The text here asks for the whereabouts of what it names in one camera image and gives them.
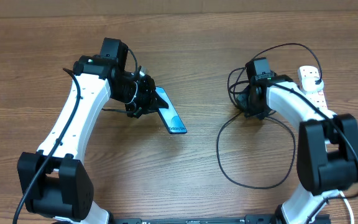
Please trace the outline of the blue smartphone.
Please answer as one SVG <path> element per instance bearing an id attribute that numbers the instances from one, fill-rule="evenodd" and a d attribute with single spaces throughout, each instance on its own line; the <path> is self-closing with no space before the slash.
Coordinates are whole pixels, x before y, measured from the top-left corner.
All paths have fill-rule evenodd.
<path id="1" fill-rule="evenodd" d="M 183 121 L 180 119 L 176 109 L 174 108 L 172 102 L 170 101 L 167 93 L 162 87 L 157 87 L 156 92 L 164 102 L 167 103 L 168 108 L 159 108 L 158 113 L 170 134 L 186 134 L 187 129 L 183 124 Z"/>

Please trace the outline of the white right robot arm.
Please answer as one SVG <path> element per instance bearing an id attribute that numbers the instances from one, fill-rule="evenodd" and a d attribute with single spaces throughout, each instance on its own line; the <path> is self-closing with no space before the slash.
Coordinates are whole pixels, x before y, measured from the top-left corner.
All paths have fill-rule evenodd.
<path id="1" fill-rule="evenodd" d="M 300 180 L 292 196 L 265 223 L 329 223 L 318 213 L 341 192 L 358 183 L 358 125 L 351 114 L 327 107 L 318 68 L 304 65 L 299 83 L 277 75 L 265 57 L 245 65 L 248 86 L 237 98 L 246 116 L 263 119 L 281 114 L 298 131 L 296 171 Z"/>

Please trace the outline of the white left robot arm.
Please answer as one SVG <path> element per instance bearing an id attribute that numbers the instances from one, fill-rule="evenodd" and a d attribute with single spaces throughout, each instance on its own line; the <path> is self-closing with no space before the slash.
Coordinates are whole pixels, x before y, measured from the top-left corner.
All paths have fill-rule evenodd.
<path id="1" fill-rule="evenodd" d="M 183 131 L 163 88 L 144 67 L 126 71 L 130 48 L 105 38 L 99 54 L 82 56 L 68 70 L 73 83 L 50 134 L 35 153 L 21 154 L 17 171 L 23 196 L 18 208 L 59 223 L 113 223 L 111 212 L 94 201 L 93 183 L 84 167 L 95 122 L 109 99 L 124 104 L 131 118 L 158 113 L 169 133 Z"/>

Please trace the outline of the white charger plug adapter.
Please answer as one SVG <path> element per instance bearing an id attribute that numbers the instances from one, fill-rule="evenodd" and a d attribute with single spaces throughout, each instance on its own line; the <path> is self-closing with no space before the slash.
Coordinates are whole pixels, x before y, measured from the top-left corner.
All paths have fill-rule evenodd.
<path id="1" fill-rule="evenodd" d="M 324 82 L 317 83 L 318 80 L 316 77 L 302 77 L 300 81 L 301 91 L 304 94 L 312 94 L 323 90 Z"/>

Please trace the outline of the white power strip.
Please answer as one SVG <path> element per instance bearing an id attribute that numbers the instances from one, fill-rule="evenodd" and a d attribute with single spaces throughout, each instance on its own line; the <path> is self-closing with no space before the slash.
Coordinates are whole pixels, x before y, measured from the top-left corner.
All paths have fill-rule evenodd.
<path id="1" fill-rule="evenodd" d="M 301 66 L 298 71 L 298 78 L 300 81 L 300 90 L 306 97 L 318 108 L 327 109 L 326 99 L 324 95 L 324 82 L 319 80 L 319 70 L 310 65 Z"/>

